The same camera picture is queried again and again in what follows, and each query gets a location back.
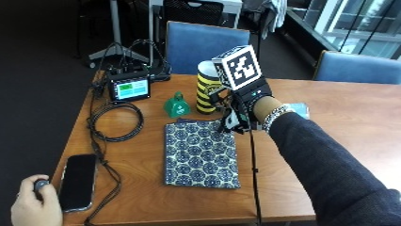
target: yellow cup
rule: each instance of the yellow cup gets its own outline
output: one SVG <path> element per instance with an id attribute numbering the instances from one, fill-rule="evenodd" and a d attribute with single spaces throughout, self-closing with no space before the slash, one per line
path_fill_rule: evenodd
<path id="1" fill-rule="evenodd" d="M 203 61 L 199 64 L 199 88 L 198 88 L 198 110 L 202 114 L 212 114 L 216 107 L 210 103 L 208 90 L 222 86 L 222 80 L 218 75 L 212 60 Z"/>

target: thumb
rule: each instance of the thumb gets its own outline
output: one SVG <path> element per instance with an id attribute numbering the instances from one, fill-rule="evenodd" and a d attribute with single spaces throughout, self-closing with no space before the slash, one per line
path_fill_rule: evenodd
<path id="1" fill-rule="evenodd" d="M 46 185 L 40 188 L 39 193 L 42 194 L 43 197 L 43 205 L 44 207 L 55 207 L 56 205 L 59 206 L 59 198 L 58 194 L 54 188 L 54 185 Z"/>

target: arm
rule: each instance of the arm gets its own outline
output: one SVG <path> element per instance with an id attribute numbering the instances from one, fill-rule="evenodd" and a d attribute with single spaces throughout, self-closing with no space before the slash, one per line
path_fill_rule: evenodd
<path id="1" fill-rule="evenodd" d="M 263 97 L 255 105 L 259 121 L 280 105 Z M 400 192 L 386 188 L 315 122 L 286 113 L 270 135 L 304 185 L 320 224 L 401 225 Z"/>

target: screen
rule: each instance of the screen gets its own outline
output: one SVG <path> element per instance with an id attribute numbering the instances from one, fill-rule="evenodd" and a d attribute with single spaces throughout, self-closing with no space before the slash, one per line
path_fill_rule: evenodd
<path id="1" fill-rule="evenodd" d="M 116 84 L 116 95 L 119 100 L 146 95 L 148 92 L 148 79 Z"/>
<path id="2" fill-rule="evenodd" d="M 96 155 L 80 154 L 68 158 L 59 200 L 64 212 L 91 207 L 95 189 Z"/>

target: finger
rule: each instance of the finger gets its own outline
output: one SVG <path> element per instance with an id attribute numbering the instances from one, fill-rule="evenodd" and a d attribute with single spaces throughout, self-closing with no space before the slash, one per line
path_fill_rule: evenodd
<path id="1" fill-rule="evenodd" d="M 42 194 L 43 197 L 43 205 L 44 207 L 55 207 L 59 204 L 59 198 L 58 198 L 58 193 L 55 191 L 54 185 L 48 184 L 43 186 L 39 190 L 39 193 Z"/>
<path id="2" fill-rule="evenodd" d="M 43 174 L 38 174 L 34 175 L 28 178 L 26 178 L 22 182 L 22 186 L 21 186 L 21 196 L 32 196 L 34 195 L 34 183 L 36 180 L 39 179 L 44 179 L 48 180 L 50 176 L 48 175 L 43 175 Z"/>

